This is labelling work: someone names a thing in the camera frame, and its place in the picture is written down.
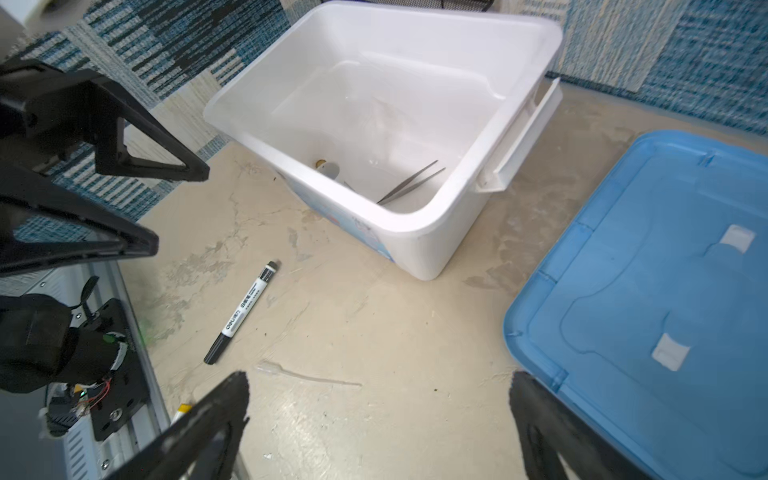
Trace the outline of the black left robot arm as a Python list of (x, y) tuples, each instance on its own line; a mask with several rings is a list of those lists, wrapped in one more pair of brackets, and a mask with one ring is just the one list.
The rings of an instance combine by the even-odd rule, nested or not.
[[(92, 70), (37, 60), (1, 67), (1, 273), (153, 256), (158, 236), (57, 186), (50, 170), (77, 147), (99, 174), (203, 182), (208, 165), (125, 88)], [(72, 326), (70, 306), (43, 294), (1, 300), (1, 386), (94, 384), (117, 370), (126, 343)]]

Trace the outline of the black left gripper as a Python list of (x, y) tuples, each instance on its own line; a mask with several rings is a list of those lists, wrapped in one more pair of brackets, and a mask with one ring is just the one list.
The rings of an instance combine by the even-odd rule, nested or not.
[[(143, 157), (130, 149), (127, 129), (161, 154)], [(106, 75), (65, 73), (38, 60), (3, 63), (1, 160), (12, 164), (1, 169), (3, 277), (157, 254), (153, 231), (41, 176), (81, 143), (92, 147), (102, 175), (209, 178), (209, 166)]]

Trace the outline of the small white ceramic dish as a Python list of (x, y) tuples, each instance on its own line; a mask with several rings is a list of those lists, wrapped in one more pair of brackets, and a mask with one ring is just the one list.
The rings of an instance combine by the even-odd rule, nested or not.
[(315, 162), (315, 170), (330, 180), (341, 184), (344, 183), (341, 167), (335, 162), (319, 159)]

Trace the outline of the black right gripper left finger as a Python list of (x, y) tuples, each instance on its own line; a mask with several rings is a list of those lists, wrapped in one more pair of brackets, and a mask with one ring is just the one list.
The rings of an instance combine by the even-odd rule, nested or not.
[(230, 479), (248, 422), (249, 382), (235, 371), (111, 479)]

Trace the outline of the clear plastic beaker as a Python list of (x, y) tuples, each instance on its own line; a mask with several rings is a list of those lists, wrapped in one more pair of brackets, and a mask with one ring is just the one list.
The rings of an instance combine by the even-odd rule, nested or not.
[(359, 65), (342, 65), (306, 85), (305, 125), (356, 162), (382, 164), (391, 155), (400, 113), (394, 85)]

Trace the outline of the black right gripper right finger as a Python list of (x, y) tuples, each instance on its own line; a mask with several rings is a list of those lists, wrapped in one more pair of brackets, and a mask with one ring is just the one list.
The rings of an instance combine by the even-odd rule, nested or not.
[(566, 479), (566, 466), (580, 479), (648, 477), (532, 375), (513, 374), (509, 405), (528, 478)]

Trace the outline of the white plastic storage bin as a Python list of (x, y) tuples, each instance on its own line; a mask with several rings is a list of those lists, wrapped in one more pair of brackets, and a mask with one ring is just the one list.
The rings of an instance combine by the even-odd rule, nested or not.
[(413, 277), (445, 268), (563, 98), (535, 16), (332, 1), (217, 92), (205, 120)]

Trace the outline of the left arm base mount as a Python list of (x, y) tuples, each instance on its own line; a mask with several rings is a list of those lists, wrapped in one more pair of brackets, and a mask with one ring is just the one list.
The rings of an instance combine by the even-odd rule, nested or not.
[(45, 389), (41, 417), (46, 434), (56, 439), (89, 419), (101, 442), (148, 402), (148, 383), (120, 300), (108, 300), (78, 333), (70, 370)]

